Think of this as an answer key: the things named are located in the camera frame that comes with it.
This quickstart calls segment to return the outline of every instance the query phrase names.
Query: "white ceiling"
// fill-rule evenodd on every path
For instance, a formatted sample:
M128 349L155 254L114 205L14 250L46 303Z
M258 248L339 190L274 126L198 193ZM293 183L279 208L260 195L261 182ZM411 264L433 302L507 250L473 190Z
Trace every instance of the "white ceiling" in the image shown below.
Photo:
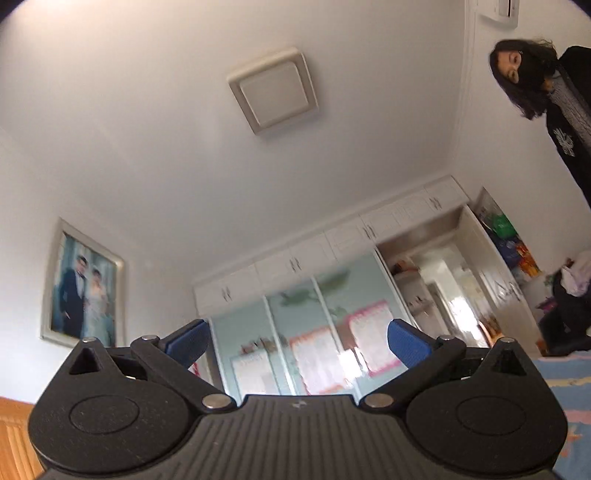
M28 0L0 32L0 127L200 276L444 166L463 3ZM226 76L288 46L320 113L256 137Z

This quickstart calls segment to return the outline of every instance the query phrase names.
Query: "groom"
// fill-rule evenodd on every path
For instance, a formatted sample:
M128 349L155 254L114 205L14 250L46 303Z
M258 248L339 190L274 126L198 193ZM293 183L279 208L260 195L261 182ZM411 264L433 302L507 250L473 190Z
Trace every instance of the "groom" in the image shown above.
M86 291L84 272L87 266L87 260L79 255L76 260L76 270L68 268L61 279L60 311L64 319L63 333L75 338L80 338L84 322Z

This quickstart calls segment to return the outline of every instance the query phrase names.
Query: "woman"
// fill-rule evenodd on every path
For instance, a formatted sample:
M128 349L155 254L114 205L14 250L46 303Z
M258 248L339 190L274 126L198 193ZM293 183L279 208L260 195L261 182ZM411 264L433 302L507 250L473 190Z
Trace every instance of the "woman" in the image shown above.
M548 133L591 206L591 48L558 58L545 40L502 40L492 74L529 120L546 114Z
M92 269L92 281L86 297L85 337L97 337L104 346L115 346L109 336L106 323L108 298L102 284L102 274L95 267Z

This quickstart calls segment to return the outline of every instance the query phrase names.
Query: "black face mask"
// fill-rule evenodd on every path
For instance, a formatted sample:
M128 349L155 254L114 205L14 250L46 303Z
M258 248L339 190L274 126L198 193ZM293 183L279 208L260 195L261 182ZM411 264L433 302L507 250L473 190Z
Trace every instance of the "black face mask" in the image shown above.
M520 51L521 64L517 68L517 85L527 90L540 90L545 77L554 73L554 68L546 65L528 51Z

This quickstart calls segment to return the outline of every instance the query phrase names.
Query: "white door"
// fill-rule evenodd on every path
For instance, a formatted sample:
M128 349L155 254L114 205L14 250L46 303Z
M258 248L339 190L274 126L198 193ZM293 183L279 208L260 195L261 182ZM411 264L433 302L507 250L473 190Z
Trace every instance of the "white door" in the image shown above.
M374 247L374 242L361 217L328 230L326 238L337 258L349 257Z
M254 298L261 293L261 284L254 265L249 265L228 275L220 283L225 287L231 302Z
M312 275L336 262L335 254L323 233L291 247L290 250L295 268L302 276Z
M534 316L511 271L467 206L460 217L455 241L487 292L503 334L515 338L530 356L540 356L535 342L541 335Z
M195 287L195 302L200 317L207 317L212 312L227 305L227 295L218 281Z
M438 181L425 189L429 198L434 200L437 210L442 212L452 210L468 201L466 194L452 177Z
M386 205L361 216L374 240L387 240L401 231L402 227L394 216L394 207L394 205Z
M280 288L298 279L296 263L289 250L264 258L256 262L255 266L265 290Z
M395 204L394 215L400 225L410 228L435 216L437 209L424 189L406 196Z

